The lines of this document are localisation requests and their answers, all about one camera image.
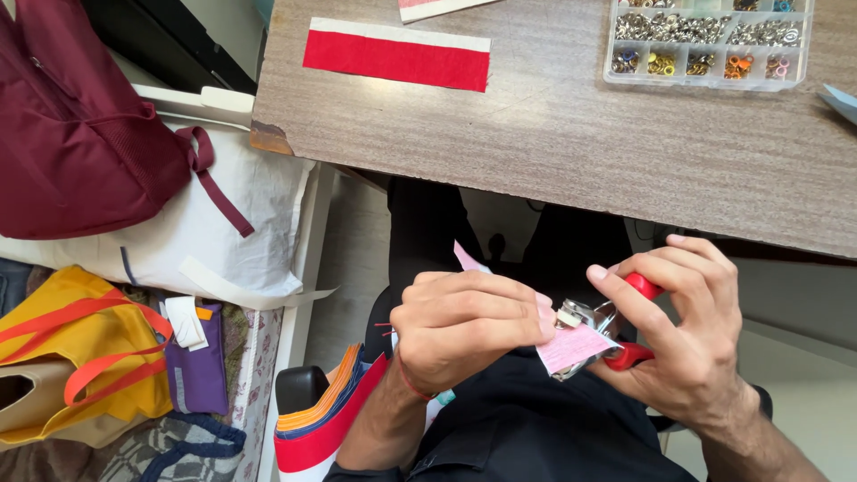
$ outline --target plastic organizer box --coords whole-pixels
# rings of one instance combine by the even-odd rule
[[[776,92],[806,77],[814,0],[609,1],[605,82]]]

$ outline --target forearm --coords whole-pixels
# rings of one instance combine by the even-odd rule
[[[399,361],[390,360],[387,373],[342,442],[336,462],[349,470],[408,467],[423,437],[426,403],[405,385]]]
[[[759,411],[746,386],[722,426],[697,428],[713,482],[821,482],[827,478]]]

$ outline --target red plier handle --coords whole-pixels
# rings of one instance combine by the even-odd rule
[[[655,285],[651,281],[645,279],[639,273],[631,273],[625,278],[625,281],[639,291],[647,299],[655,299],[661,293],[663,288]],[[620,342],[621,349],[616,350],[610,357],[604,359],[604,363],[613,371],[627,370],[634,365],[655,358],[655,354],[645,346],[638,343]]]

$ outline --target yellow bag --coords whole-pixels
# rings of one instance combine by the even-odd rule
[[[3,423],[4,413],[12,416],[15,411],[0,410],[0,426],[19,427],[0,432],[0,450],[58,432],[62,438],[98,447],[122,433],[117,433],[117,423],[127,430],[144,417],[169,412],[163,354],[167,341],[159,344],[152,328],[167,341],[172,336],[161,315],[128,300],[99,277],[77,266],[52,275],[0,319],[0,366],[11,365],[9,370],[20,366],[25,373],[21,362],[64,358],[76,370],[65,383],[64,407],[49,418],[20,427]]]

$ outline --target desk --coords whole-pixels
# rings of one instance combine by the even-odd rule
[[[401,26],[395,0],[277,0],[252,142],[340,165],[857,257],[857,10],[816,2],[780,93],[603,82],[609,2],[502,0],[408,28],[494,39],[486,93],[301,66],[313,16]]]

